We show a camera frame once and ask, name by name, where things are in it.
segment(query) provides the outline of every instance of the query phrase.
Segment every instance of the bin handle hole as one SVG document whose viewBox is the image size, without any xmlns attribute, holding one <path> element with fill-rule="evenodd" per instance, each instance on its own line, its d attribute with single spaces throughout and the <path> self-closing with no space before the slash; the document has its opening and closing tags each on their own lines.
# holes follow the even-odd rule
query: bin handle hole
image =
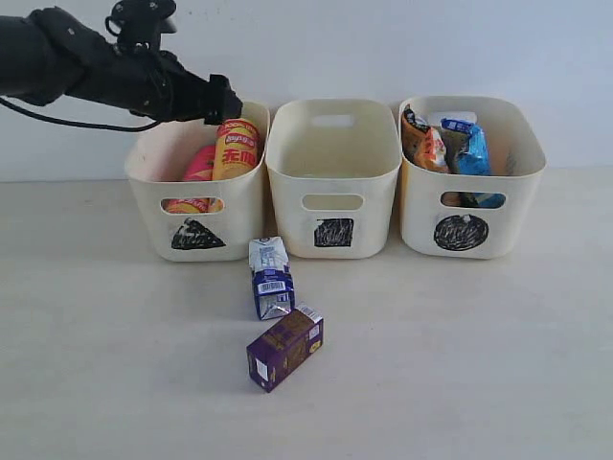
<svg viewBox="0 0 613 460">
<path fill-rule="evenodd" d="M 360 195 L 305 195 L 303 207 L 307 211 L 357 211 L 364 206 Z"/>
<path fill-rule="evenodd" d="M 202 215 L 219 214 L 226 208 L 221 198 L 195 197 L 195 198 L 165 198 L 160 202 L 162 211 L 174 215 Z"/>
<path fill-rule="evenodd" d="M 500 209 L 506 203 L 507 197 L 503 194 L 445 192 L 441 195 L 441 204 L 447 208 Z"/>
<path fill-rule="evenodd" d="M 354 127 L 353 115 L 317 115 L 311 119 L 314 127 Z"/>
</svg>

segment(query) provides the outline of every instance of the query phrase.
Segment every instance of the white wall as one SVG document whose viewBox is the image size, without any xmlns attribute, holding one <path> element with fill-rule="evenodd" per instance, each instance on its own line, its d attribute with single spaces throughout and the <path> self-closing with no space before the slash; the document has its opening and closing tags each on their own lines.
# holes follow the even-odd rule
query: white wall
<svg viewBox="0 0 613 460">
<path fill-rule="evenodd" d="M 57 3 L 100 32 L 113 6 Z M 502 97 L 526 112 L 552 166 L 613 164 L 613 6 L 548 3 L 441 0 L 435 9 L 407 0 L 178 0 L 179 33 L 165 45 L 195 73 L 224 73 L 240 97 L 273 106 L 317 97 L 389 104 L 417 94 Z M 0 13 L 44 6 L 51 4 L 5 1 Z M 69 98 L 45 113 L 142 123 Z M 48 126 L 6 109 L 0 135 L 0 180 L 123 177 L 134 141 L 130 134 Z"/>
</svg>

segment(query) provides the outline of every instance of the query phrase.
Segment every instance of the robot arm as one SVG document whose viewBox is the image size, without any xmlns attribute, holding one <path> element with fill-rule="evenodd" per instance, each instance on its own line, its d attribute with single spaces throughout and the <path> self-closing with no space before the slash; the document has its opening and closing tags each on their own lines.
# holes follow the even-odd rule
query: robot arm
<svg viewBox="0 0 613 460">
<path fill-rule="evenodd" d="M 161 34 L 175 32 L 175 10 L 173 0 L 121 1 L 106 18 L 115 44 L 60 8 L 0 16 L 0 95 L 38 106 L 67 95 L 157 122 L 239 117 L 242 102 L 228 79 L 202 80 L 160 51 Z"/>
</svg>

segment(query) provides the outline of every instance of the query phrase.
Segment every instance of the black circle symbol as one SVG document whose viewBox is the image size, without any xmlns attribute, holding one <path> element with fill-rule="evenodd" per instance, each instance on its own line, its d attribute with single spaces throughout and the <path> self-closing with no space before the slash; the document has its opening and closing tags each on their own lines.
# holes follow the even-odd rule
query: black circle symbol
<svg viewBox="0 0 613 460">
<path fill-rule="evenodd" d="M 482 218 L 466 214 L 441 220 L 434 231 L 435 243 L 447 251 L 467 251 L 488 239 L 489 226 Z"/>
</svg>

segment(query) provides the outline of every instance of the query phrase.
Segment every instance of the white plastic bin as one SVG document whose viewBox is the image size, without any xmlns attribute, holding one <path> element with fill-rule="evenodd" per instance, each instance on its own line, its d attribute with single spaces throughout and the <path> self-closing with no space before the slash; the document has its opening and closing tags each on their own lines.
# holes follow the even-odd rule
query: white plastic bin
<svg viewBox="0 0 613 460">
<path fill-rule="evenodd" d="M 243 118 L 251 120 L 267 138 L 270 113 L 257 103 L 245 103 Z M 216 141 L 217 126 L 202 120 L 161 125 L 143 134 L 125 162 L 125 171 L 153 246 L 174 262 L 233 261 L 246 258 L 249 242 L 263 235 L 263 157 L 248 174 L 211 182 L 175 182 L 187 169 L 196 151 Z M 214 197 L 223 210 L 214 214 L 173 215 L 163 208 L 171 198 Z M 173 248 L 178 234 L 195 244 Z"/>
<path fill-rule="evenodd" d="M 433 112 L 477 115 L 488 141 L 492 176 L 441 174 L 409 162 L 402 165 L 402 237 L 423 254 L 492 259 L 517 242 L 546 166 L 545 154 L 521 111 L 512 103 L 484 97 L 418 97 L 405 101 L 424 119 Z M 446 192 L 502 194 L 498 209 L 447 207 Z"/>
<path fill-rule="evenodd" d="M 279 232 L 304 258 L 363 259 L 389 232 L 401 148 L 390 108 L 297 101 L 275 117 L 266 154 Z"/>
</svg>

